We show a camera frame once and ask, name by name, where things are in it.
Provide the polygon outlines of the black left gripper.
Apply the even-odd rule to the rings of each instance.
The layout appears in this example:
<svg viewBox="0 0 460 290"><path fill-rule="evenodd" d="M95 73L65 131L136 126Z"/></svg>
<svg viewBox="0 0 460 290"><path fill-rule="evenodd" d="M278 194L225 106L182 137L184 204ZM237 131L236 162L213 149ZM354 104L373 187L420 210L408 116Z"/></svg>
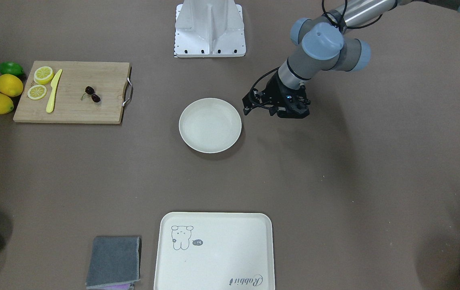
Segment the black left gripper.
<svg viewBox="0 0 460 290"><path fill-rule="evenodd" d="M310 100L306 96L304 85L298 89L285 86L278 74L274 74L263 90L264 99L272 106L268 108L269 114L279 118L302 119L309 116Z"/></svg>

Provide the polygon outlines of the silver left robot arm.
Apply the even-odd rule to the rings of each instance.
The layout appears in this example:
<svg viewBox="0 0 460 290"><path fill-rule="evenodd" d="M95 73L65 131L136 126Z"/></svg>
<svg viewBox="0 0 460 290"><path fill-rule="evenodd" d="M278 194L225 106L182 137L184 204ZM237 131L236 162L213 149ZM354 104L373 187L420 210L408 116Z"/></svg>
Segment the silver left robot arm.
<svg viewBox="0 0 460 290"><path fill-rule="evenodd" d="M263 108L271 116L302 119L309 115L311 101L305 84L320 71L359 71L367 66L371 48L367 42L347 38L345 33L376 23L384 13L408 0L346 0L315 19L298 19L290 30L297 47L278 68L263 90L254 85L242 99L244 114Z"/></svg>

